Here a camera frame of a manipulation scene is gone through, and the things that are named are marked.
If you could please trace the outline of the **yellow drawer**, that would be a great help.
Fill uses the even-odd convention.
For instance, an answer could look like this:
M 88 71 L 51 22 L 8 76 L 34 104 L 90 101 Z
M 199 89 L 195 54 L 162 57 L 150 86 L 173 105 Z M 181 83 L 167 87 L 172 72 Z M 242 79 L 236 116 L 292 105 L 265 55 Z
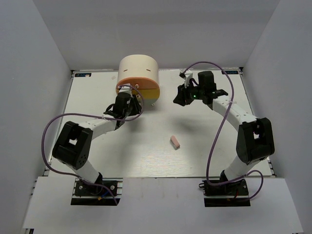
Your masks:
M 144 99 L 159 99 L 160 89 L 139 89 L 140 95 Z

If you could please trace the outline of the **orange drawer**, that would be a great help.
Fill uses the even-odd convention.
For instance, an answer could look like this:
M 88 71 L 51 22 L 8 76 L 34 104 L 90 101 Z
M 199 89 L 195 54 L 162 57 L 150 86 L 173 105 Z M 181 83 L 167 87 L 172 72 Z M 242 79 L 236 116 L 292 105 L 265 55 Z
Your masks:
M 136 89 L 153 89 L 153 90 L 159 89 L 159 84 L 150 78 L 142 78 L 142 77 L 124 78 L 117 82 L 116 88 L 124 84 L 130 84 L 132 87 L 135 87 Z

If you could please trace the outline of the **pink eraser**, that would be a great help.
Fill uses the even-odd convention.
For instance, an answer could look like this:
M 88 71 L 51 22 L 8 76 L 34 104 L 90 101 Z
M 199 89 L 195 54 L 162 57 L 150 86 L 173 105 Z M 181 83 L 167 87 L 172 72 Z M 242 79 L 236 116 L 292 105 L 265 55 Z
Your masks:
M 180 148 L 180 143 L 178 142 L 177 138 L 175 136 L 170 137 L 170 143 L 174 147 L 175 150 Z

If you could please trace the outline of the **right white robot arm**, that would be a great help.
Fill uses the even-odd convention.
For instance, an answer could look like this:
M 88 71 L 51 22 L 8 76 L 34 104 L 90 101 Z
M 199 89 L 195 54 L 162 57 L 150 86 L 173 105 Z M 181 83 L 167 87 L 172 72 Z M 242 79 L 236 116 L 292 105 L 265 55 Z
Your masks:
M 238 181 L 253 173 L 253 167 L 275 152 L 273 130 L 270 120 L 258 118 L 244 109 L 223 89 L 217 89 L 211 71 L 198 73 L 198 81 L 192 72 L 179 74 L 184 83 L 177 88 L 173 100 L 180 106 L 190 105 L 194 100 L 201 100 L 212 111 L 220 114 L 221 124 L 229 122 L 237 131 L 236 157 L 221 172 L 216 184 L 225 194 L 232 194 L 238 188 Z

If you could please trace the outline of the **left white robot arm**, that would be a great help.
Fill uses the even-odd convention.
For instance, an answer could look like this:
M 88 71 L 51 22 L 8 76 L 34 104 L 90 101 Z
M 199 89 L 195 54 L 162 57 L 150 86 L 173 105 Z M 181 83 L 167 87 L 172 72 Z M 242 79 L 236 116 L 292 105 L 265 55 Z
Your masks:
M 119 93 L 115 103 L 104 112 L 104 117 L 63 126 L 52 150 L 52 156 L 71 168 L 86 181 L 86 189 L 94 195 L 103 189 L 102 175 L 88 160 L 92 140 L 119 129 L 127 117 L 141 114 L 142 107 L 135 95 Z

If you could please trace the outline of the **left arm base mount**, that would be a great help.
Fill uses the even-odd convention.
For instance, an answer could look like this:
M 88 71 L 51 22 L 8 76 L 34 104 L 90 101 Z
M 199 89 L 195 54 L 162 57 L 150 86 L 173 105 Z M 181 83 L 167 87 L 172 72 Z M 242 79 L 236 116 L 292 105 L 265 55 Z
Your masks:
M 104 178 L 102 184 L 108 188 L 90 186 L 76 179 L 71 205 L 76 206 L 116 206 L 121 199 L 123 179 Z

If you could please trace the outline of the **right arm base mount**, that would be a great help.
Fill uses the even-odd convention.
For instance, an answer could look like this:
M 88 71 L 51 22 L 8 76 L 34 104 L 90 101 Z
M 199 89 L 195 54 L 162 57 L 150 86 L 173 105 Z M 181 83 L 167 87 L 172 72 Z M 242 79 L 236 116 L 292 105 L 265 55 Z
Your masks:
M 246 180 L 212 186 L 206 180 L 199 183 L 203 190 L 205 207 L 250 207 L 249 190 Z

